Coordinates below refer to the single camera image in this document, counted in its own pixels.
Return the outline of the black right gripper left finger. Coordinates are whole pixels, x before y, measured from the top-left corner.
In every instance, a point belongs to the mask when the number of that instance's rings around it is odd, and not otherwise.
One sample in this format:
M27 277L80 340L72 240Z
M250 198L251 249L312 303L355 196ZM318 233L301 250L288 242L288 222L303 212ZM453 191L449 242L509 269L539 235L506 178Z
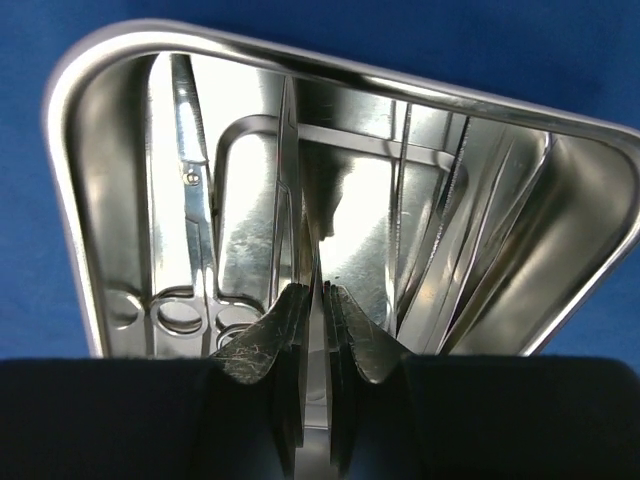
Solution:
M6 360L5 479L289 479L310 292L287 286L205 359Z

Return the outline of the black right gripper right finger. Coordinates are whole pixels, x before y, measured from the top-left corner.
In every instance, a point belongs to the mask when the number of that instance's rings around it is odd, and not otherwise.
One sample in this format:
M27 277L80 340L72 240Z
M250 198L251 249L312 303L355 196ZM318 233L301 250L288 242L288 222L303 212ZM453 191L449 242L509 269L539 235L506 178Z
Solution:
M331 461L346 479L635 479L639 378L612 359L408 351L323 288Z

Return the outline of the steel forceps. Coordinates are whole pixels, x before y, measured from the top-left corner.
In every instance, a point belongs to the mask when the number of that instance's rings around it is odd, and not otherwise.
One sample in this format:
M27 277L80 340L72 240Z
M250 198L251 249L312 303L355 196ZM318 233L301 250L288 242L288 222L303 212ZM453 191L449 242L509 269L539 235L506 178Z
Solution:
M270 259L269 301L285 298L284 341L276 354L273 403L274 437L284 475L294 477L296 450L304 443L308 376L309 323L319 254L303 263L304 196L299 159L296 82L283 79L278 115L274 220Z

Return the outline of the stainless steel instrument tray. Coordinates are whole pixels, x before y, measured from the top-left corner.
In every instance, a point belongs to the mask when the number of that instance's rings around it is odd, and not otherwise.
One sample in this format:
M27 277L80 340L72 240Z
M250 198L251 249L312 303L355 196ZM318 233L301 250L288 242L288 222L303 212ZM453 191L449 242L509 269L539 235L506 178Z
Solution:
M189 281L169 56L190 58L217 260L211 353L269 301L278 115L296 82L303 263L416 353L531 355L639 241L639 134L194 25L81 40L42 125L90 352L184 356L150 316Z

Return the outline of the blue surgical cloth wrap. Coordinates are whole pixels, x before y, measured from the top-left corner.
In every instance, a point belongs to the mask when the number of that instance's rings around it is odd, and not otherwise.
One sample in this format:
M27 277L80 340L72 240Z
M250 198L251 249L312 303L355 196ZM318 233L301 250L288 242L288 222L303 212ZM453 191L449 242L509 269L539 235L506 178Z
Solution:
M1 354L84 357L86 337L40 129L76 41L161 18L639 124L635 1L5 1L1 5Z

